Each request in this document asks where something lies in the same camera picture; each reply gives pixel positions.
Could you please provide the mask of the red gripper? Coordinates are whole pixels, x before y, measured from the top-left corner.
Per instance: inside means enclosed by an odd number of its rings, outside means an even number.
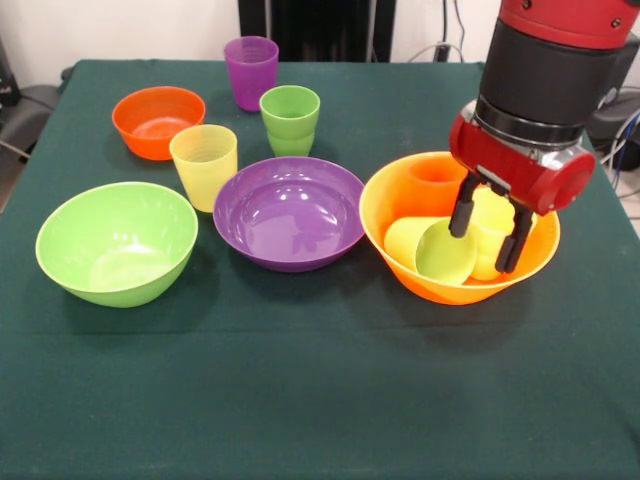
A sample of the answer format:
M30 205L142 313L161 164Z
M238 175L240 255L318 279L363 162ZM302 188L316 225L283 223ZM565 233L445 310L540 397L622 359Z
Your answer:
M454 159L467 170L449 221L454 238L467 232L479 185L508 197L514 207L513 229L495 262L500 273L516 268L533 225L533 212L545 215L568 207L584 191L596 167L594 155L579 143L550 152L512 145L483 130L468 112L454 120L449 146Z

